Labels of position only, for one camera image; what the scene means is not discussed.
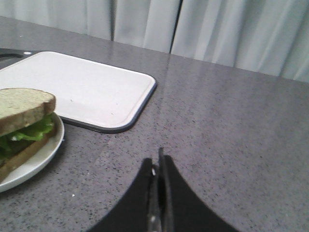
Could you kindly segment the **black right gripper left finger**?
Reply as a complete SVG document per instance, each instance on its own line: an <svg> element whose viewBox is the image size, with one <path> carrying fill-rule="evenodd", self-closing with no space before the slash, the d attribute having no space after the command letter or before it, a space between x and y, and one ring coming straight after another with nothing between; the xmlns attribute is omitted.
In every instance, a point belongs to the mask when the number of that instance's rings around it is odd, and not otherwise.
<svg viewBox="0 0 309 232"><path fill-rule="evenodd" d="M146 158L132 184L91 232L157 232L158 193L156 167Z"/></svg>

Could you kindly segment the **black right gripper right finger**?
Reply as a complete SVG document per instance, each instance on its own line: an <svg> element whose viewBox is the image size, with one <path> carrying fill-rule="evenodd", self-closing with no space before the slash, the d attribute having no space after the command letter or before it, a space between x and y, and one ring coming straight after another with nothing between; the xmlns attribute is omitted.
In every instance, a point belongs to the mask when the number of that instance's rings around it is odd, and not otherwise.
<svg viewBox="0 0 309 232"><path fill-rule="evenodd" d="M158 200L164 232L236 232L209 209L159 148Z"/></svg>

